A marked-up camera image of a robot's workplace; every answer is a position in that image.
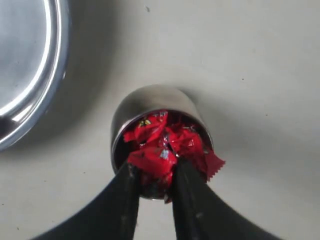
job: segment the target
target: stainless steel cup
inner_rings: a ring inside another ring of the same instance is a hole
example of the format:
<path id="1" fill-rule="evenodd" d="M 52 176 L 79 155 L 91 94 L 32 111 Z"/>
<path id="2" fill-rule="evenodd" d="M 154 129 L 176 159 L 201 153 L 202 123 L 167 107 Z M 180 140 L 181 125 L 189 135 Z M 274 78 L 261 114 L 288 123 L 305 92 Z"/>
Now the stainless steel cup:
<path id="1" fill-rule="evenodd" d="M 199 134 L 207 146 L 213 149 L 213 141 L 205 127 L 195 104 L 182 91 L 166 85 L 149 85 L 130 93 L 115 111 L 111 124 L 111 162 L 115 173 L 126 161 L 129 149 L 123 141 L 123 133 L 131 124 L 145 115 L 167 110 L 169 113 L 182 115 L 188 121 L 200 126 Z M 161 199 L 155 192 L 151 195 L 141 194 L 150 199 Z"/>

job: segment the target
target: red wrapper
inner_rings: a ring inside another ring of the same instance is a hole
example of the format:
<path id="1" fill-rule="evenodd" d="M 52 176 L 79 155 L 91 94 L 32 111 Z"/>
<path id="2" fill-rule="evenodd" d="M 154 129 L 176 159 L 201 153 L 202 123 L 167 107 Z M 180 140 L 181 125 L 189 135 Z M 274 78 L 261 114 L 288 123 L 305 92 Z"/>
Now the red wrapper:
<path id="1" fill-rule="evenodd" d="M 183 122 L 181 115 L 161 111 L 147 115 L 123 135 L 125 142 L 133 142 L 127 161 L 142 170 L 141 184 L 156 183 L 157 190 L 166 196 L 166 203 L 171 201 L 167 192 L 177 157 L 191 161 L 205 182 L 225 164 L 205 146 L 196 129 L 196 125 Z"/>

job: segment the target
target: metal tray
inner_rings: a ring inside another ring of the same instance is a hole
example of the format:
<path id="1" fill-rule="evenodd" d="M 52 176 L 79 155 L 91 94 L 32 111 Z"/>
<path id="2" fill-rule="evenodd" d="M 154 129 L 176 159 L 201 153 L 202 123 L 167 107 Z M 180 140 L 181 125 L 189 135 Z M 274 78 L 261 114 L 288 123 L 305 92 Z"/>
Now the metal tray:
<path id="1" fill-rule="evenodd" d="M 0 151 L 46 111 L 64 77 L 66 0 L 0 0 Z"/>

